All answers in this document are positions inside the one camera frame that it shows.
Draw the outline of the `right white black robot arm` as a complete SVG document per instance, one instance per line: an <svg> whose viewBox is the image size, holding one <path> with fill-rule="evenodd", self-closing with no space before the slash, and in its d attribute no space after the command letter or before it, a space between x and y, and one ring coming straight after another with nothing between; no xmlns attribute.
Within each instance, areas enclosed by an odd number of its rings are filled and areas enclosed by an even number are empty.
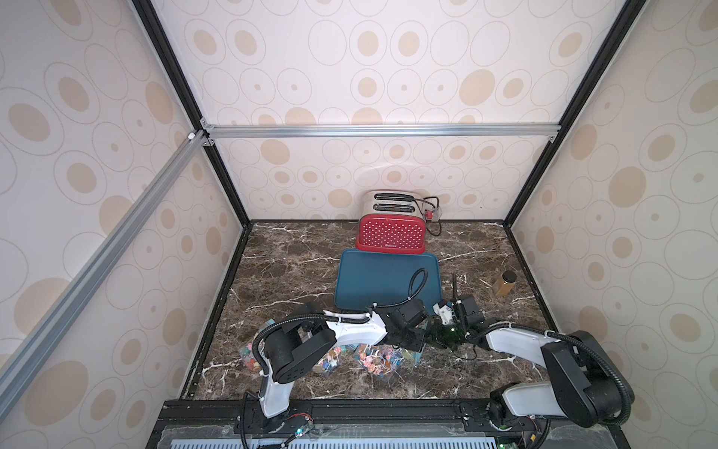
<svg viewBox="0 0 718 449"><path fill-rule="evenodd" d="M562 417L583 428L628 421L635 393L591 333L489 319L471 295L442 300L431 312L437 316L431 335L438 346L455 350L471 344L546 370L546 381L505 385L491 393L488 413L499 424L531 416Z"/></svg>

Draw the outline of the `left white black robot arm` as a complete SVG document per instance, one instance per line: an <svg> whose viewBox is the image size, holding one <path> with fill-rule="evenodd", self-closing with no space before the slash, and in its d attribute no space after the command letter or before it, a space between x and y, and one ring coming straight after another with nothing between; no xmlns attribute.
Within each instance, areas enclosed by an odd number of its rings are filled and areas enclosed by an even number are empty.
<svg viewBox="0 0 718 449"><path fill-rule="evenodd" d="M392 306L373 304L366 312L346 314L307 303L260 330L252 356L262 377L258 402L267 420L284 416L297 380L338 346L390 345L420 352L429 333L430 315L420 299Z"/></svg>

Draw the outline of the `teal rectangular tray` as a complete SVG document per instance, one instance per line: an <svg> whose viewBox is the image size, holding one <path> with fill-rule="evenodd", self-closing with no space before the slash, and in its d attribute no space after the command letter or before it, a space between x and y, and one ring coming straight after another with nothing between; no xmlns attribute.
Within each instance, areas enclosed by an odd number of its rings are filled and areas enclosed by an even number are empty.
<svg viewBox="0 0 718 449"><path fill-rule="evenodd" d="M422 276L417 277L415 284L409 283L418 269L425 269L428 279L417 299L433 314L433 306L442 300L439 261L433 254L381 254L346 250L340 257L334 303L340 310L358 312L372 304L383 306L399 303L421 284Z"/></svg>

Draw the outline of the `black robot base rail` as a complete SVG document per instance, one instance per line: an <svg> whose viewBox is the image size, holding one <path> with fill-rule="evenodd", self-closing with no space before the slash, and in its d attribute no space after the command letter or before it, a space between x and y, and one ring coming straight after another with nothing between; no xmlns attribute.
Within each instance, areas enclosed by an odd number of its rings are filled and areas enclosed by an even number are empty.
<svg viewBox="0 0 718 449"><path fill-rule="evenodd" d="M258 400L166 402L150 448L626 448L620 428L564 418L513 418L501 428L486 400L293 400L264 417Z"/></svg>

